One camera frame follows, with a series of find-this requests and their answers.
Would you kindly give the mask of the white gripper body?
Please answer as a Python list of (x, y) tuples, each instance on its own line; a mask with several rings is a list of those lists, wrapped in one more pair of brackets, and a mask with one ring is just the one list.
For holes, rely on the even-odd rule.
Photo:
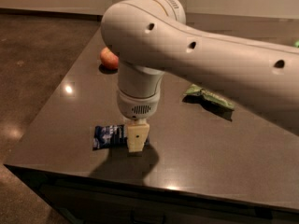
[(120, 112), (128, 119), (148, 119), (158, 107), (160, 93), (148, 98), (134, 98), (118, 91), (117, 103)]

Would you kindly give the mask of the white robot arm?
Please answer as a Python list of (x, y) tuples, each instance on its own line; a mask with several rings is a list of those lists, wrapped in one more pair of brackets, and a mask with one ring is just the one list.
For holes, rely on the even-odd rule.
[(178, 0), (125, 0), (104, 14), (101, 34), (119, 58), (118, 106), (127, 146), (142, 150), (164, 73), (230, 98), (299, 132), (299, 51), (187, 26)]

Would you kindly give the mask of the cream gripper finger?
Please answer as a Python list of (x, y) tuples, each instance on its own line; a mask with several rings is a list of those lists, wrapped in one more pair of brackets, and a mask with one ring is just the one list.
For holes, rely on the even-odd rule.
[(129, 120), (126, 125), (127, 146), (131, 153), (141, 152), (149, 135), (150, 125), (146, 119)]

